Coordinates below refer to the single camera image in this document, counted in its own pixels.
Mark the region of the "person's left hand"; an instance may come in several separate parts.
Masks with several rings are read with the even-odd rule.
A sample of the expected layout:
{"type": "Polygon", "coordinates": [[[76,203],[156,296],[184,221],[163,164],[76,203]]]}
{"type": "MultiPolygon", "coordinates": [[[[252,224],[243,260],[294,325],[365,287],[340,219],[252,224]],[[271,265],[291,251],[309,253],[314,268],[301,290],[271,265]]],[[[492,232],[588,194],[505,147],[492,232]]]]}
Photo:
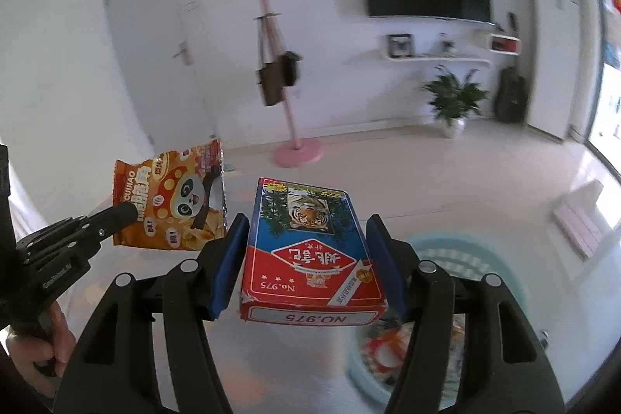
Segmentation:
{"type": "Polygon", "coordinates": [[[9,336],[6,338],[6,349],[26,383],[44,398],[53,399],[56,387],[49,377],[44,376],[35,368],[35,363],[47,362],[55,358],[56,375],[62,377],[74,352],[76,337],[69,329],[68,322],[57,301],[49,307],[49,317],[52,323],[50,326],[52,335],[49,341],[19,334],[10,329],[9,336]]]}

